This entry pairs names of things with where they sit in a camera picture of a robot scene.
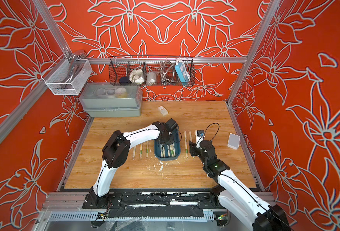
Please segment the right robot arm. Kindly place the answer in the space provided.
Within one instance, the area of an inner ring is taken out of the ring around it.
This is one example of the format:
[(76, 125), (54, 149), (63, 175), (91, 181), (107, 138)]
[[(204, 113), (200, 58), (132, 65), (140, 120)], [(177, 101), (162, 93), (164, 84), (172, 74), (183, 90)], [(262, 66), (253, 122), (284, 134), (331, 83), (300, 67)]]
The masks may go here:
[(213, 190), (219, 204), (250, 231), (291, 230), (285, 211), (279, 205), (271, 206), (245, 186), (217, 157), (212, 141), (189, 141), (189, 152), (199, 157), (206, 175), (218, 184)]

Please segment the blue plastic storage box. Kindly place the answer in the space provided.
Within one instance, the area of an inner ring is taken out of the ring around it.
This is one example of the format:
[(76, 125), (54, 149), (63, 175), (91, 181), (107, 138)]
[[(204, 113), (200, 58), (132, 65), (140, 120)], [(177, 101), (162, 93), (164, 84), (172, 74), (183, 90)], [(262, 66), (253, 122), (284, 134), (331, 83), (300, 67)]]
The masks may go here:
[(155, 157), (160, 161), (173, 161), (176, 160), (180, 154), (180, 141), (182, 136), (179, 134), (179, 131), (176, 131), (173, 136), (172, 145), (162, 144), (156, 139), (154, 141), (154, 154)]

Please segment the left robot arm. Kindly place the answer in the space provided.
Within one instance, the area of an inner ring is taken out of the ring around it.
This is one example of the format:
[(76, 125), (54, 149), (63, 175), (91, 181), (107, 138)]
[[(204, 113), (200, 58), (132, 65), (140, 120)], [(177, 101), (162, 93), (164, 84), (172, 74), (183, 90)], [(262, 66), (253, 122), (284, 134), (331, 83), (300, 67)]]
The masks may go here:
[(114, 175), (126, 162), (131, 148), (150, 140), (172, 145), (178, 129), (178, 124), (171, 118), (165, 123), (156, 121), (132, 132), (115, 131), (102, 149), (102, 166), (95, 184), (90, 189), (89, 199), (97, 205), (109, 193)]

